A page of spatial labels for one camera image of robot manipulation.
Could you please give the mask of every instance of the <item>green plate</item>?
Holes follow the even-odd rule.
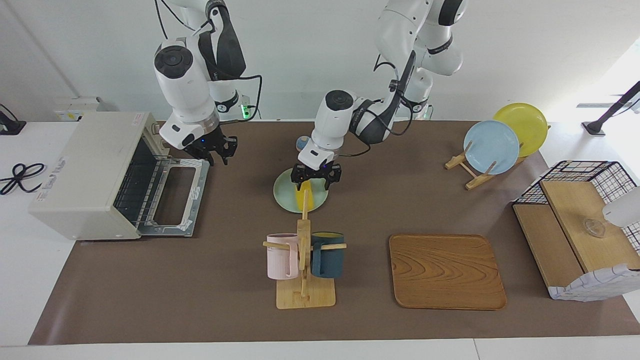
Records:
[[[310,181],[314,207],[309,211],[313,211],[324,204],[326,197],[329,195],[329,190],[324,189],[324,179],[311,179]],[[302,213],[302,210],[298,209],[298,203],[296,202],[296,185],[291,182],[291,169],[285,170],[276,179],[273,184],[273,197],[283,209],[292,213]]]

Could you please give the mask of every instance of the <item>pink mug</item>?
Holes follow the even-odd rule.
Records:
[[[267,247],[267,276],[275,280],[288,280],[298,277],[298,235],[270,234],[270,243],[289,244],[289,250]]]

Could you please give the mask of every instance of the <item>wooden mug holder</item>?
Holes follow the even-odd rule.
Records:
[[[298,220],[298,268],[295,279],[277,280],[276,307],[278,309],[302,309],[306,307],[328,307],[335,305],[333,279],[315,277],[311,274],[311,220],[308,219],[308,190],[305,190],[302,219]],[[262,246],[289,250],[288,244],[262,242]],[[321,250],[346,249],[347,244],[323,245]]]
[[[469,142],[467,144],[467,146],[465,147],[465,150],[461,154],[459,154],[457,156],[453,156],[451,158],[451,160],[449,160],[444,165],[444,167],[447,170],[450,170],[450,169],[460,165],[463,169],[465,169],[473,177],[473,179],[471,181],[469,181],[467,184],[465,184],[465,188],[467,190],[473,190],[473,189],[477,188],[478,186],[486,183],[487,181],[493,179],[495,177],[495,175],[489,175],[489,172],[491,172],[491,170],[497,164],[497,161],[494,161],[493,163],[491,163],[489,168],[486,169],[485,172],[483,172],[482,174],[479,174],[479,175],[477,175],[473,170],[471,170],[471,168],[468,167],[465,164],[465,161],[467,160],[467,151],[469,151],[469,148],[471,147],[472,143],[473,143],[473,141]],[[516,161],[515,165],[523,162],[524,159],[526,159],[526,156],[522,157],[522,158],[518,158],[518,160]]]

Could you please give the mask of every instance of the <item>white wall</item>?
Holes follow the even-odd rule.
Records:
[[[152,68],[162,38],[152,0],[2,1],[81,95],[100,96],[112,110],[169,114]],[[264,75],[263,117],[314,117],[323,94],[334,88],[382,96],[392,73],[371,72],[372,34],[386,2],[228,0],[245,74]],[[575,106],[575,94],[638,38],[639,13],[638,0],[470,1],[454,27],[465,63],[451,78],[436,76],[434,118],[487,119],[509,102],[524,101],[557,120],[556,110]],[[171,37],[187,34],[163,14]],[[9,105],[27,111],[65,91],[59,81],[41,86],[43,76],[4,21],[0,31],[0,101],[9,98]],[[240,89],[255,100],[256,86]]]

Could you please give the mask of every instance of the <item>dark blue mug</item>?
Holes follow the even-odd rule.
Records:
[[[342,275],[344,249],[322,250],[322,245],[344,243],[344,235],[331,231],[311,234],[311,274],[316,277],[334,279]]]

